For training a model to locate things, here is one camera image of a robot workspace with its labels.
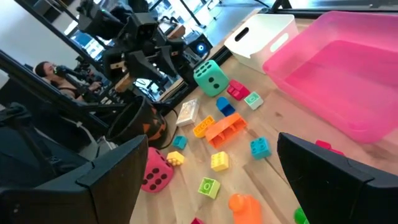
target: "blue building block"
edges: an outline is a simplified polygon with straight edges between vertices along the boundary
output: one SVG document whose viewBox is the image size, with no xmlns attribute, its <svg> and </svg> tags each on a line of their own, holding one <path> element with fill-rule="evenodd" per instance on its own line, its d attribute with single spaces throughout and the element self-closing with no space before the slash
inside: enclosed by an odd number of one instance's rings
<svg viewBox="0 0 398 224">
<path fill-rule="evenodd" d="M 250 142 L 251 154 L 255 159 L 262 159 L 271 155 L 268 140 L 264 137 Z"/>
<path fill-rule="evenodd" d="M 228 99 L 223 96 L 217 99 L 216 106 L 224 116 L 235 113 L 235 108 L 233 108 Z"/>
<path fill-rule="evenodd" d="M 173 146 L 179 149 L 184 149 L 187 145 L 187 138 L 184 136 L 176 136 L 173 140 Z"/>
</svg>

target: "person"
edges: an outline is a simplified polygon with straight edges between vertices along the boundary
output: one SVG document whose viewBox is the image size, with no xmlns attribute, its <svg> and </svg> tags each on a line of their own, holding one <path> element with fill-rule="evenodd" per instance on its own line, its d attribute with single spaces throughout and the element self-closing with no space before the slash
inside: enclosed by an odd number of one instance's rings
<svg viewBox="0 0 398 224">
<path fill-rule="evenodd" d="M 54 74 L 54 69 L 56 65 L 50 62 L 40 62 L 33 69 L 34 73 L 40 77 L 42 77 L 47 83 L 57 87 L 62 93 L 78 100 L 85 101 L 84 98 L 79 94 L 76 87 L 74 87 L 70 82 L 68 82 L 65 78 L 59 77 Z M 90 91 L 96 91 L 101 88 L 101 82 L 93 82 L 88 89 Z"/>
</svg>

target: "orange toy piece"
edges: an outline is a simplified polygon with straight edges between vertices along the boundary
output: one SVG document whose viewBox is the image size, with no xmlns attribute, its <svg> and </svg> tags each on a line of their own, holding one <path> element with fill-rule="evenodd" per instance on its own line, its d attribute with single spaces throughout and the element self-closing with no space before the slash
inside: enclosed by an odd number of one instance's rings
<svg viewBox="0 0 398 224">
<path fill-rule="evenodd" d="M 207 116 L 203 121 L 201 121 L 200 124 L 198 124 L 193 129 L 193 134 L 195 135 L 196 138 L 205 137 L 206 130 L 214 123 L 216 123 L 216 121 L 213 119 L 213 117 L 211 115 Z"/>
<path fill-rule="evenodd" d="M 208 128 L 206 139 L 214 148 L 218 148 L 246 127 L 246 125 L 247 123 L 241 115 L 234 113 Z"/>
<path fill-rule="evenodd" d="M 261 206 L 252 195 L 233 194 L 229 198 L 229 209 L 234 216 L 234 224 L 261 224 Z"/>
</svg>

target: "white box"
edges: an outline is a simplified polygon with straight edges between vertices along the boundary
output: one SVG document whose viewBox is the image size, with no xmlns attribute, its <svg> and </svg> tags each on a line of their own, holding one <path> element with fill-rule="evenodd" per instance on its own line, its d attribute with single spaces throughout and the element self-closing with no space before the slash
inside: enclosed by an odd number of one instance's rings
<svg viewBox="0 0 398 224">
<path fill-rule="evenodd" d="M 264 62 L 298 33 L 293 15 L 256 14 L 224 44 L 240 63 L 264 73 Z"/>
<path fill-rule="evenodd" d="M 190 100 L 182 104 L 180 114 L 178 115 L 177 122 L 175 123 L 178 127 L 185 126 L 187 124 L 193 124 L 197 118 L 199 110 L 198 99 Z"/>
</svg>

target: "wooden table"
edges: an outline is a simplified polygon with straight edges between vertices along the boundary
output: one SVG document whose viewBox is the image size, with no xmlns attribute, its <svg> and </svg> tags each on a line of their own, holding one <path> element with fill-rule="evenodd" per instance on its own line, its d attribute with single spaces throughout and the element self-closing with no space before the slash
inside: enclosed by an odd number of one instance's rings
<svg viewBox="0 0 398 224">
<path fill-rule="evenodd" d="M 299 30 L 303 30 L 311 20 L 296 19 L 296 23 Z M 242 82 L 264 99 L 264 104 L 253 111 L 245 102 L 231 99 L 225 91 L 217 96 L 229 98 L 236 111 L 248 122 L 246 130 L 221 147 L 230 157 L 229 169 L 221 172 L 211 170 L 210 156 L 218 151 L 205 139 L 198 139 L 193 135 L 193 124 L 179 128 L 177 134 L 188 138 L 188 144 L 182 151 L 185 156 L 184 164 L 174 169 L 173 180 L 163 191 L 157 194 L 142 191 L 139 194 L 131 223 L 191 224 L 198 217 L 206 224 L 232 224 L 228 199 L 234 193 L 251 194 L 260 201 L 263 223 L 294 223 L 293 213 L 299 203 L 276 153 L 280 132 L 287 132 L 311 142 L 317 139 L 328 141 L 347 157 L 398 174 L 398 131 L 395 130 L 375 144 L 356 143 L 278 90 L 268 76 L 240 64 L 234 57 L 229 58 L 221 68 L 227 76 Z M 194 98 L 201 101 L 195 125 L 209 114 L 216 120 L 223 118 L 216 107 L 217 97 L 207 97 L 200 88 L 187 97 L 186 101 Z M 170 134 L 174 131 L 175 120 L 173 113 L 168 114 Z M 265 136 L 269 140 L 272 155 L 255 161 L 249 144 L 258 136 Z M 169 147 L 162 152 L 166 154 L 174 150 Z M 215 200 L 197 192 L 203 177 L 221 182 Z"/>
</svg>

